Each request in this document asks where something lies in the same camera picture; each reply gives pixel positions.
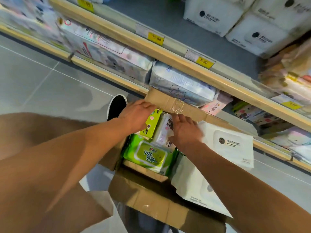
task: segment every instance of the sneaker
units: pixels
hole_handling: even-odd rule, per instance
[[[126,107],[127,105],[127,99],[124,95],[118,94],[115,95],[108,106],[107,110],[107,121],[117,118],[119,114],[122,112],[122,110]]]

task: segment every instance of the green wet wipes package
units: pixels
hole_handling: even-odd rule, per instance
[[[160,119],[161,113],[162,113],[162,110],[155,109],[152,112],[152,114],[150,114],[150,116],[148,117],[146,121],[146,125],[147,125],[146,129],[138,132],[137,134],[146,138],[147,140],[151,139],[156,129],[156,125]]]
[[[144,168],[168,176],[177,152],[165,151],[143,137],[132,134],[128,147],[123,152],[123,157]]]

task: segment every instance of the printed number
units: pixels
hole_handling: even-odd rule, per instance
[[[164,42],[164,38],[163,37],[160,37],[160,36],[158,36],[158,35],[156,35],[156,34],[154,34],[152,32],[148,33],[148,39],[150,41],[153,41],[156,44],[159,44],[160,46],[162,46],[163,42]]]
[[[94,8],[93,8],[93,4],[87,0],[77,0],[78,1],[78,5],[90,12],[94,13]]]
[[[202,58],[202,57],[199,57],[198,59],[197,59],[197,61],[196,61],[196,63],[197,64],[199,64],[199,65],[201,65],[201,66],[203,66],[203,67],[205,67],[205,68],[210,68],[210,67],[212,67],[213,66],[213,62],[210,62],[210,61],[208,61],[207,59],[204,59],[204,58]]]
[[[293,101],[286,101],[286,102],[283,102],[283,103],[281,103],[281,104],[284,105],[284,106],[286,106],[287,108],[292,109],[292,110],[297,110],[297,109],[302,108],[301,105],[298,105],[298,104],[296,104],[296,103],[293,102]]]

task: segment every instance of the supermarket aisle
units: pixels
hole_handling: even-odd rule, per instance
[[[125,94],[130,101],[137,99],[129,91],[2,35],[0,58],[0,114],[29,111],[102,122],[106,121],[113,95]],[[251,173],[311,213],[309,174],[260,152],[255,152],[255,168]],[[105,190],[112,177],[112,172],[96,166],[81,184],[87,190]],[[149,224],[147,232],[155,231],[151,226],[155,224]]]

